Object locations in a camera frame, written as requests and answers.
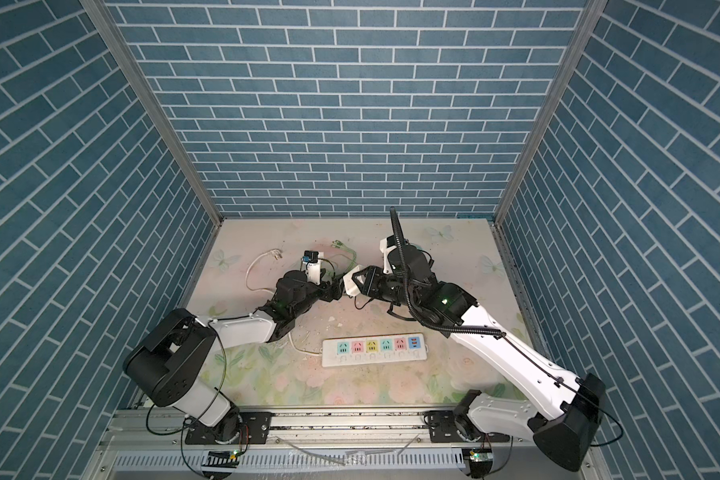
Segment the robotic arm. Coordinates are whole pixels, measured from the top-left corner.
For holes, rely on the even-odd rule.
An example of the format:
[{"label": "robotic arm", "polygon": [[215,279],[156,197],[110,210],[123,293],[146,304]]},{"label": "robotic arm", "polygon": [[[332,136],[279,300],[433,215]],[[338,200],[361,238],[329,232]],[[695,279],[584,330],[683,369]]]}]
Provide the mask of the robotic arm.
[{"label": "robotic arm", "polygon": [[[558,465],[576,472],[600,426],[605,385],[555,365],[494,320],[476,299],[454,283],[439,281],[432,258],[409,244],[394,208],[394,234],[381,241],[384,267],[356,266],[341,279],[322,281],[319,252],[305,252],[305,271],[278,280],[274,297],[246,316],[212,319],[184,309],[171,312],[126,358],[124,370],[157,406],[174,406],[210,428],[218,442],[236,438],[240,410],[198,378],[214,350],[280,340],[318,300],[362,293],[389,302],[388,313],[416,321],[473,350],[510,380],[527,402],[490,397],[473,390],[454,410],[464,438],[500,432],[533,440]],[[406,305],[411,318],[392,312]]]}]

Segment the white power strip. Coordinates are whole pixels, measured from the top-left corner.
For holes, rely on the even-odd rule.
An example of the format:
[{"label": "white power strip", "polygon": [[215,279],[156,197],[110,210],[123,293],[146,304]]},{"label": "white power strip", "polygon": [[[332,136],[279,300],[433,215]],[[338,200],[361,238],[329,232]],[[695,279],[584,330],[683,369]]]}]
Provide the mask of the white power strip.
[{"label": "white power strip", "polygon": [[356,336],[322,341],[323,366],[365,365],[366,363],[426,360],[422,333]]}]

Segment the table surface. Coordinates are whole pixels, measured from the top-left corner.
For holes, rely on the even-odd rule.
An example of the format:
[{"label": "table surface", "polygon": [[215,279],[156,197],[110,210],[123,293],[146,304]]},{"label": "table surface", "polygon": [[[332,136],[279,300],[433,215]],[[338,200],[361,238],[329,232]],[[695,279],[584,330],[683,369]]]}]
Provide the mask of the table surface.
[{"label": "table surface", "polygon": [[[485,220],[402,219],[405,237],[434,258],[439,280],[456,283],[522,340],[528,332],[512,293],[498,249]],[[343,272],[352,254],[332,246],[340,240],[357,263],[382,265],[378,245],[392,234],[386,219],[227,220],[221,227],[187,309],[197,315],[231,316],[252,312],[271,296],[245,286],[248,265],[273,248],[283,259],[260,259],[250,274],[253,288],[274,288],[288,270],[298,270],[304,250],[318,250]],[[366,298],[357,298],[361,306]],[[458,402],[469,389],[503,398],[524,398],[492,366],[467,348],[418,324],[386,314],[387,303],[357,310],[352,299],[318,301],[296,321],[292,336],[299,349],[319,352],[322,341],[350,336],[422,332],[428,358],[363,366],[323,368],[319,356],[291,348],[288,338],[226,349],[222,391],[240,406],[320,406],[436,404]],[[206,360],[201,378],[218,385],[219,353]]]}]

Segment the brick pattern wallpaper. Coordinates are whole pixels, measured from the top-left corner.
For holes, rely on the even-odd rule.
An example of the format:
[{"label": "brick pattern wallpaper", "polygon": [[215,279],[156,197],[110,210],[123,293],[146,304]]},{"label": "brick pattern wallpaper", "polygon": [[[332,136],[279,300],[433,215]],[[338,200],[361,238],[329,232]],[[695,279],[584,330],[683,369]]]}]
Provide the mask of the brick pattern wallpaper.
[{"label": "brick pattern wallpaper", "polygon": [[720,2],[609,1],[506,231],[614,478],[720,478]]},{"label": "brick pattern wallpaper", "polygon": [[78,478],[210,230],[77,0],[0,0],[1,480]]},{"label": "brick pattern wallpaper", "polygon": [[491,216],[585,0],[108,2],[225,216]]}]

